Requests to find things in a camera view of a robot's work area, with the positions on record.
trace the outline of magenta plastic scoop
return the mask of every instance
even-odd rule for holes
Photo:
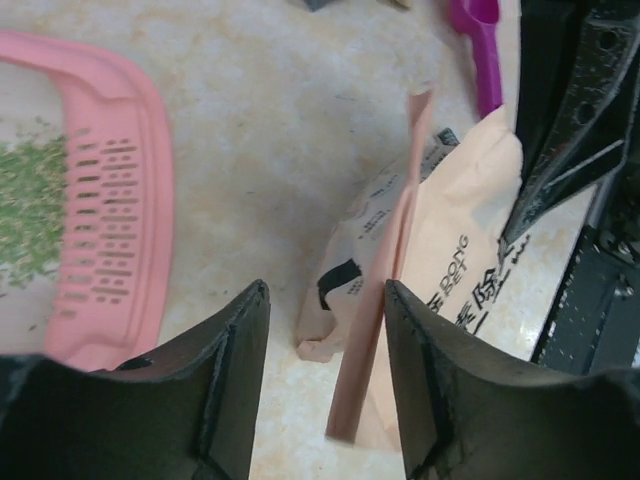
[[[500,21],[499,0],[449,0],[451,25],[469,35],[476,64],[478,109],[484,118],[502,105],[500,59],[496,26]]]

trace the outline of hole in bracket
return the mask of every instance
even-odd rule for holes
[[[589,121],[593,119],[593,117],[595,117],[595,115],[596,115],[596,109],[594,108],[594,106],[591,105],[590,103],[585,102],[582,105],[580,105],[578,107],[578,110],[576,111],[576,121],[580,125],[586,125],[587,123],[589,123]]]
[[[603,50],[611,50],[618,43],[618,36],[611,30],[606,30],[598,38],[598,46]]]

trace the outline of crushed green leaves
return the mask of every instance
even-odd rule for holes
[[[37,274],[55,274],[51,265],[60,261],[64,145],[64,137],[0,143],[0,264],[9,267],[11,286],[25,288]]]

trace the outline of black plastic part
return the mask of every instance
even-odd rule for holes
[[[406,477],[640,478],[640,372],[574,377],[518,360],[386,286]]]
[[[632,365],[640,340],[640,270],[598,247],[597,239],[594,228],[582,230],[531,361],[576,375]]]
[[[0,478],[247,479],[268,328],[255,282],[113,372],[0,356]]]
[[[309,10],[315,12],[316,10],[320,10],[325,5],[331,3],[333,0],[305,0],[309,7]]]
[[[503,232],[507,244],[551,208],[625,161],[640,91],[640,2],[595,1],[584,19],[577,6],[587,3],[573,3],[572,10],[568,2],[551,8],[552,2],[531,0],[523,10],[523,104],[517,131],[526,161],[523,186]],[[572,39],[576,18],[580,33]],[[546,71],[541,56],[548,51],[540,47],[548,33],[545,22],[553,39],[564,41],[557,53],[549,54],[547,78],[540,82],[535,76],[541,85],[536,94],[531,93],[533,77],[525,75]],[[570,55],[574,58],[566,80]]]

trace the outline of black metal bracket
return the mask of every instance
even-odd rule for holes
[[[0,478],[249,478],[268,329],[256,282],[116,371],[0,356]]]
[[[521,27],[525,165],[507,244],[622,167],[640,93],[639,2],[529,0]]]
[[[640,360],[638,174],[630,162],[597,194],[533,362],[582,375]]]

